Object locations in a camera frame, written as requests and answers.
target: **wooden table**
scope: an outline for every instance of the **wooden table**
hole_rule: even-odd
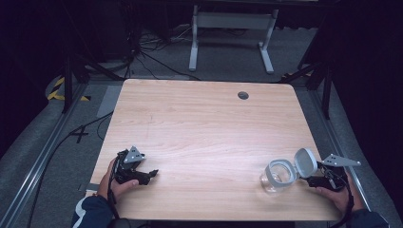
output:
[[[131,145],[146,157],[139,171],[160,171],[124,195],[117,204],[123,218],[339,219],[304,180],[278,194],[260,185],[269,161],[293,162],[301,147],[321,161],[290,85],[126,80],[91,182]]]

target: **dark blue sleeve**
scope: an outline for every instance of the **dark blue sleeve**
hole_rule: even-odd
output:
[[[103,228],[112,221],[113,213],[107,200],[100,196],[81,199],[75,208],[71,227],[73,228]]]
[[[347,221],[348,228],[386,228],[389,227],[388,221],[381,217],[377,212],[370,212],[367,209],[361,209],[352,212],[351,218]]]

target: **hand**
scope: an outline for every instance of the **hand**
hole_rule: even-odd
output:
[[[347,173],[347,178],[350,183],[352,195],[354,197],[354,206],[353,206],[352,212],[365,208],[361,201],[361,198],[358,194],[358,191],[355,188],[355,184],[351,181],[352,178],[349,173]],[[347,204],[349,202],[349,192],[346,187],[344,187],[339,192],[334,192],[334,191],[331,191],[331,190],[329,190],[327,188],[323,188],[323,187],[317,187],[317,192],[320,195],[322,195],[323,197],[331,200],[335,204],[337,209],[342,213],[342,215],[344,215],[346,213]]]
[[[104,177],[101,179],[100,186],[98,189],[98,196],[102,196],[106,200],[107,200],[107,187],[108,187],[108,183],[109,183],[110,172],[112,170],[114,162],[115,162],[115,160],[112,160],[109,163],[109,167],[107,168],[107,171],[106,171]],[[129,180],[122,184],[119,184],[118,182],[116,182],[116,180],[113,180],[112,183],[110,184],[110,188],[113,192],[113,195],[115,195],[115,200],[118,201],[123,193],[129,191],[130,189],[135,188],[137,185],[139,185],[138,180]]]

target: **container lid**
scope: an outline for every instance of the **container lid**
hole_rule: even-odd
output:
[[[317,171],[317,160],[308,148],[300,148],[294,156],[297,171],[303,178],[309,178]]]

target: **white metal frame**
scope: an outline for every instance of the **white metal frame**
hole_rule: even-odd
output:
[[[195,71],[198,61],[198,28],[227,28],[227,29],[265,29],[266,37],[259,42],[259,50],[266,72],[274,73],[267,47],[273,33],[278,16],[278,9],[272,14],[245,14],[222,12],[199,12],[198,6],[193,8],[193,41],[190,51],[189,70]]]

